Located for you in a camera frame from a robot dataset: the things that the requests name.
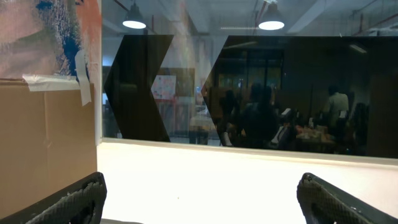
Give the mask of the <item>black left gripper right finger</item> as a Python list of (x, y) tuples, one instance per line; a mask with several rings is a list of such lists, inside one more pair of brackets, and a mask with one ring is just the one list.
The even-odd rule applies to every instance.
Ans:
[(397, 224), (394, 218), (311, 173), (297, 186), (307, 224)]

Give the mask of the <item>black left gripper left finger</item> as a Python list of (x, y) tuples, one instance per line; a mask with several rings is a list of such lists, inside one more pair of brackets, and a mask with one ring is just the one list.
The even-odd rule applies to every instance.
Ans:
[(1, 224), (100, 224), (107, 188), (94, 172), (33, 205), (1, 219)]

